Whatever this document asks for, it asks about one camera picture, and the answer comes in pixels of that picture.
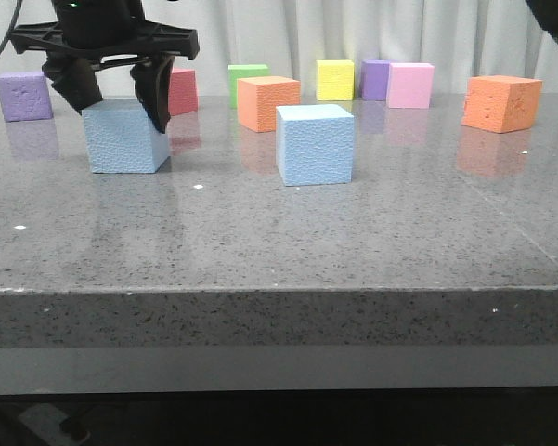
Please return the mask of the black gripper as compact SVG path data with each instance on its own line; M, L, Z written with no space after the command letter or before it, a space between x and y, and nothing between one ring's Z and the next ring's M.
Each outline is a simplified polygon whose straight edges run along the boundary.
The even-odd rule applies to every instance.
M162 134L174 58L196 58L198 32L149 21L140 1L54 1L55 22L17 26L15 51L42 51L44 75L79 114L103 100L95 72L129 66L136 98Z

